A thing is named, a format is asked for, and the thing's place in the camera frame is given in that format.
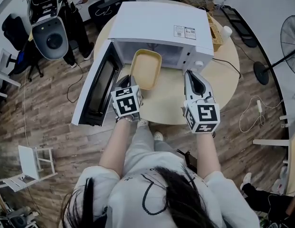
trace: open microwave door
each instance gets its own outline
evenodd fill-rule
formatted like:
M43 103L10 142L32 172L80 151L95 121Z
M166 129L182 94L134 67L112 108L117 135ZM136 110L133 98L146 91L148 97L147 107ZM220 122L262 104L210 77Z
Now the open microwave door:
M102 126L122 67L113 43L106 40L89 70L71 123Z

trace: microwave label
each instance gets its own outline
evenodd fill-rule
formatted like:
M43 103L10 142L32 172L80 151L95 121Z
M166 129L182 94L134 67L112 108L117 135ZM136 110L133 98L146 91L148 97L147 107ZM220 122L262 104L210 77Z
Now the microwave label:
M185 27L174 25L174 36L185 38Z
M174 25L174 36L195 40L196 30L194 28Z
M185 38L196 39L196 31L194 28L185 27Z

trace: floor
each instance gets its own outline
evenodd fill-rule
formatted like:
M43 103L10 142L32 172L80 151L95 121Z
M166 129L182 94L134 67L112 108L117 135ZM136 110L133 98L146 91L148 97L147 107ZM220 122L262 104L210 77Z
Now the floor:
M214 17L224 26L229 25L226 17L214 12ZM87 25L90 41L95 41L97 33L93 24ZM267 86L257 82L253 73L252 60L265 62L258 48L246 47L236 32L232 34L239 60L241 79L230 102L221 110L221 124L216 130L215 143L222 171L227 178L240 185L247 172L253 173L253 183L264 190L270 190L279 176L286 150L281 147L260 147L252 144L254 138L281 139L283 129L278 117L281 106L265 110L266 124L259 122L248 133L239 131L239 118L246 109L250 98L259 95L265 104L277 105L278 92L272 77ZM75 52L84 76L80 83L72 86L69 98L75 100L81 91L89 68L93 62L83 61ZM29 188L13 193L9 188L1 189L2 194L17 206L28 205L40 212L38 223L41 227L55 227L62 199L70 193L84 168L97 165L101 151L105 147L114 127L113 111L107 114L103 127L74 126L71 118L76 107L67 100L68 87L80 79L79 67L71 68L63 60L40 62L44 73L39 78L36 72L32 82L26 82L26 131L30 146L53 147L55 168L58 175ZM18 145L27 145L24 125L24 80L25 72L12 76L22 83L20 88L9 86L7 103L2 105L0 114L0 178L19 174ZM249 128L258 117L255 100L243 117L242 128ZM173 148L189 150L195 155L195 135L187 125L169 126L153 123L152 131L160 131Z

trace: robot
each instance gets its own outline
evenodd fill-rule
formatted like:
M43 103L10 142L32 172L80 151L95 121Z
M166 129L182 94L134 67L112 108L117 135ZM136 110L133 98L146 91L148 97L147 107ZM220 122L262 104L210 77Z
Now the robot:
M220 108L213 96L212 88L207 80L192 70L184 74L183 116L192 133L213 133L220 123ZM134 76L125 76L117 82L115 91L111 93L116 120L132 115L133 121L140 120L140 107L143 97Z
M200 74L187 70L184 74L183 116L192 133L213 133L220 123L220 108L209 82Z

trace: standing fan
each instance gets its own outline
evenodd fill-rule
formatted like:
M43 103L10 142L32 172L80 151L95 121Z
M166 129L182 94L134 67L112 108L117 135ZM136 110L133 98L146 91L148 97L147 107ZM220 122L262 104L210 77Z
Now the standing fan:
M281 49L284 58L266 68L261 62L254 63L254 73L257 80L266 85L269 82L268 70L274 68L283 61L289 65L295 73L295 15L288 17L281 28L280 32Z

